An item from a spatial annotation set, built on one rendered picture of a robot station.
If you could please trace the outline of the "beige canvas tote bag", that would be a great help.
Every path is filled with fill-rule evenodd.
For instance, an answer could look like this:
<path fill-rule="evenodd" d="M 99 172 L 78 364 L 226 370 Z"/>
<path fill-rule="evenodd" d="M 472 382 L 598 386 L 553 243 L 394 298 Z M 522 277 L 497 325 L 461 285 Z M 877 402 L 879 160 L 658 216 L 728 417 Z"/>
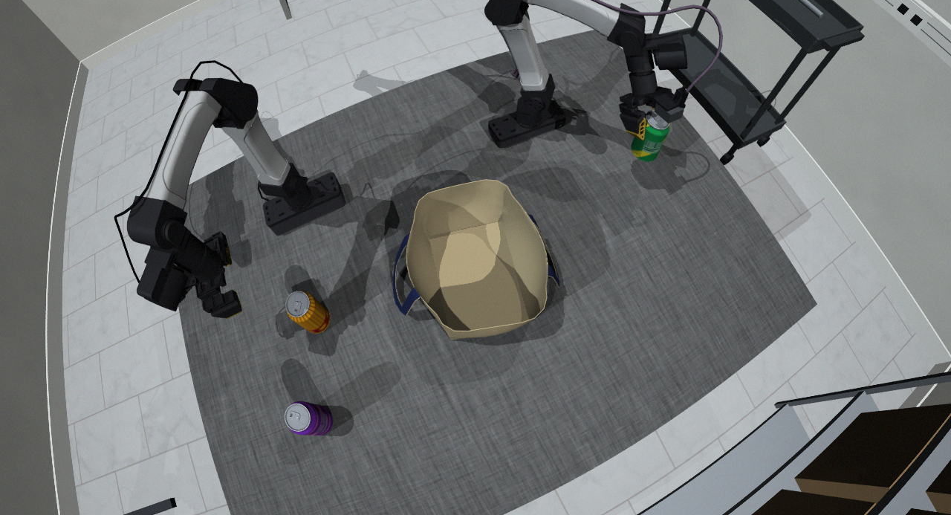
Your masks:
<path fill-rule="evenodd" d="M 483 226 L 494 221 L 502 221 L 529 320 L 499 325 L 495 328 L 452 330 L 448 328 L 429 236 Z M 506 184 L 496 180 L 485 179 L 456 184 L 446 189 L 428 192 L 419 199 L 411 233 L 404 237 L 395 257 L 393 276 L 395 305 L 406 316 L 415 301 L 421 298 L 451 341 L 495 336 L 520 328 L 521 325 L 536 319 L 538 314 L 544 311 L 548 276 L 556 281 L 559 288 L 557 270 L 554 272 L 556 264 L 551 258 L 554 269 L 550 267 L 545 245 L 547 250 L 549 247 L 546 243 L 543 244 L 542 233 L 536 227 L 538 228 L 533 215 L 525 212 Z M 398 297 L 395 274 L 406 246 L 407 269 L 414 288 L 402 305 Z"/>

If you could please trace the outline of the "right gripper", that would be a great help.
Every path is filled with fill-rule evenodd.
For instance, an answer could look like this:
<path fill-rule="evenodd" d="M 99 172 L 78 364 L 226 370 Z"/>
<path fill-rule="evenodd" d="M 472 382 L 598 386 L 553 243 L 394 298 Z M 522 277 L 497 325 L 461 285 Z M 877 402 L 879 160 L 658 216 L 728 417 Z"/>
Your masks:
<path fill-rule="evenodd" d="M 199 282 L 195 289 L 197 298 L 203 303 L 203 311 L 211 313 L 212 317 L 229 319 L 241 313 L 242 309 L 240 299 L 233 289 L 227 293 L 221 293 L 220 289 L 227 285 L 223 267 L 232 264 L 227 237 L 218 231 L 205 239 L 203 246 L 204 253 L 200 262 L 193 269 L 186 269 L 186 272 L 195 276 Z"/>

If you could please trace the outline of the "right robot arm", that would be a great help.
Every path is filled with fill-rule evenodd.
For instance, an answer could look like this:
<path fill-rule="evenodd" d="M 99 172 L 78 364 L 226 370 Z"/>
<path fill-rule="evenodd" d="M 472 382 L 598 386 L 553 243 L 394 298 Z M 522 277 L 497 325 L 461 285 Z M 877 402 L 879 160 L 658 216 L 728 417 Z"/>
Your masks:
<path fill-rule="evenodd" d="M 172 90 L 178 95 L 175 112 L 152 171 L 134 198 L 140 200 L 130 210 L 128 235 L 135 243 L 150 245 L 138 295 L 177 311 L 186 293 L 199 284 L 186 269 L 200 262 L 204 246 L 184 226 L 184 207 L 211 125 L 223 129 L 240 147 L 257 173 L 259 189 L 278 196 L 264 203 L 266 226 L 274 227 L 342 193 L 335 173 L 307 182 L 294 163 L 282 157 L 259 121 L 255 86 L 224 78 L 180 79 Z"/>

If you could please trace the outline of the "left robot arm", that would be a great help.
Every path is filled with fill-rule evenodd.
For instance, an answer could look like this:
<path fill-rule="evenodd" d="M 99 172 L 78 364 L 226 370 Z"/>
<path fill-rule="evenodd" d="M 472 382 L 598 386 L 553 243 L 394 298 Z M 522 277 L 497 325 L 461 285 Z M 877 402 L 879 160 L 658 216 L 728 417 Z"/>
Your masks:
<path fill-rule="evenodd" d="M 659 69 L 687 69 L 687 52 L 680 32 L 644 33 L 644 15 L 621 13 L 604 2 L 609 6 L 640 12 L 627 4 L 607 0 L 488 1 L 484 13 L 493 25 L 499 27 L 508 43 L 514 64 L 519 69 L 521 83 L 517 110 L 488 122 L 497 141 L 508 141 L 566 120 L 566 113 L 556 100 L 551 99 L 556 85 L 538 51 L 530 26 L 528 4 L 549 8 L 607 36 L 608 41 L 623 48 L 628 70 L 636 76 L 650 74 L 655 64 Z M 685 89 L 685 85 L 676 89 L 675 93 L 659 89 L 655 93 L 646 93 L 645 98 L 655 101 L 655 113 L 663 121 L 671 123 L 683 116 L 685 97 L 689 93 L 685 93 Z"/>

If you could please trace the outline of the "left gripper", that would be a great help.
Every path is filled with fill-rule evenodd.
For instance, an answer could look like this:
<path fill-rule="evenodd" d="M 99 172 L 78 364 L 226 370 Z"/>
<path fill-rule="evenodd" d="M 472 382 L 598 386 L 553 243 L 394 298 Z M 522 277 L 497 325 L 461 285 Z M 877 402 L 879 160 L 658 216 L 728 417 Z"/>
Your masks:
<path fill-rule="evenodd" d="M 666 91 L 672 91 L 672 89 L 657 86 L 655 71 L 653 71 L 653 69 L 650 74 L 640 76 L 636 76 L 631 72 L 629 78 L 631 78 L 632 93 L 627 93 L 620 98 L 620 102 L 623 102 L 623 104 L 619 104 L 621 112 L 620 118 L 630 135 L 644 141 L 646 115 L 644 111 L 638 111 L 638 106 L 646 104 L 646 106 L 651 106 L 654 111 L 656 102 L 646 99 L 645 94 L 655 93 L 659 91 L 659 89 L 666 89 Z"/>

